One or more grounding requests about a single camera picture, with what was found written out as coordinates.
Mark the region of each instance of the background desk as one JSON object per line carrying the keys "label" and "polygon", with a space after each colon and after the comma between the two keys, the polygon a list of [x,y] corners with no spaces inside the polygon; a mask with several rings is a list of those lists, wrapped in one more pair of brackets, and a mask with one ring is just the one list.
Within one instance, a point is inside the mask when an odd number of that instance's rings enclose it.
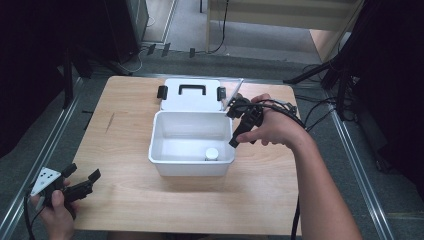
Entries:
{"label": "background desk", "polygon": [[[232,0],[227,21],[306,28],[311,30],[322,61],[327,61],[344,34],[355,23],[363,0]],[[226,0],[208,1],[206,51],[209,24],[224,20]]]}
{"label": "background desk", "polygon": [[[80,202],[76,228],[290,235],[298,189],[293,155],[284,146],[241,144],[224,177],[158,174],[147,156],[160,104],[157,88],[163,83],[109,79],[74,159],[78,171],[72,182],[97,168],[102,173],[94,192]],[[231,93],[236,83],[225,86]],[[247,98],[265,92],[296,104],[288,86],[243,84],[240,89]]]}

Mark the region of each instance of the white lid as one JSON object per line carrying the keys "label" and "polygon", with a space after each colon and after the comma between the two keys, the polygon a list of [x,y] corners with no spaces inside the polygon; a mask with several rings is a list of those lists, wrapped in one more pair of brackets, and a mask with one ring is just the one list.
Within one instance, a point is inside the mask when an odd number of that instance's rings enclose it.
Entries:
{"label": "white lid", "polygon": [[218,80],[168,78],[166,100],[161,110],[167,111],[220,111],[222,102],[217,99]]}

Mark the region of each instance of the open storage box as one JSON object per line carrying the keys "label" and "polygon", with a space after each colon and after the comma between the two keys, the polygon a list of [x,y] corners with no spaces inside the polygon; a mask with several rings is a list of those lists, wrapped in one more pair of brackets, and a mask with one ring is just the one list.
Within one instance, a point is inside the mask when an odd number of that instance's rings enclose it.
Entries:
{"label": "open storage box", "polygon": [[235,158],[232,119],[222,111],[218,80],[165,81],[149,159],[162,176],[222,176]]}

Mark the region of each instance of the person's right arm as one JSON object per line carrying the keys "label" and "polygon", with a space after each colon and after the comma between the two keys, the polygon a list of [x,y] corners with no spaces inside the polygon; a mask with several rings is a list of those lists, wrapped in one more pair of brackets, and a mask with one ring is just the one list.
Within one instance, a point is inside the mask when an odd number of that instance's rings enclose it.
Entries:
{"label": "person's right arm", "polygon": [[[270,99],[264,94],[252,102]],[[264,110],[261,127],[240,134],[237,141],[262,140],[284,144],[293,151],[299,186],[304,239],[362,239],[346,203],[340,195],[312,137],[296,122],[271,109]]]}

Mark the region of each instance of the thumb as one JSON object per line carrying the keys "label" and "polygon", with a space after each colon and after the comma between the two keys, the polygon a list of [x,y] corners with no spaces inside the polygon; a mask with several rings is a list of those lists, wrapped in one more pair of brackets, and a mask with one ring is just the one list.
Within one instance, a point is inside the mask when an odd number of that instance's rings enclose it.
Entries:
{"label": "thumb", "polygon": [[52,194],[52,206],[57,215],[67,214],[68,210],[64,206],[65,196],[62,191],[56,190]]}
{"label": "thumb", "polygon": [[250,132],[245,132],[237,136],[236,140],[239,143],[246,143],[255,141],[261,138],[261,132],[259,128],[252,130]]}

